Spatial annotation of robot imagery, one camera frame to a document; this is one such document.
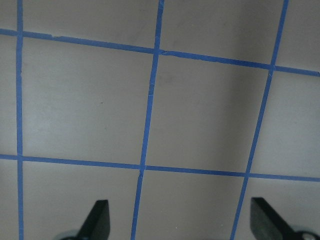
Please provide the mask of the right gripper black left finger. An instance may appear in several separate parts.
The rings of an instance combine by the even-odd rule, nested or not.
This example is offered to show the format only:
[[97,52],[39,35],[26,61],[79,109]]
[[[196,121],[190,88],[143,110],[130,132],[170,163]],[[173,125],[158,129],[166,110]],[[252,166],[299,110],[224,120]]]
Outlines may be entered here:
[[107,240],[111,232],[108,200],[97,200],[89,212],[76,240]]

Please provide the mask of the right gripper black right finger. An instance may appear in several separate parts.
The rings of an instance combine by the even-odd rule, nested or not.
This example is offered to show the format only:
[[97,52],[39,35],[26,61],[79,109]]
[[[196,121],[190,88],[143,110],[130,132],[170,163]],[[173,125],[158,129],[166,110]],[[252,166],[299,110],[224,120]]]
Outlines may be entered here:
[[296,240],[295,231],[262,197],[250,200],[250,230],[256,240]]

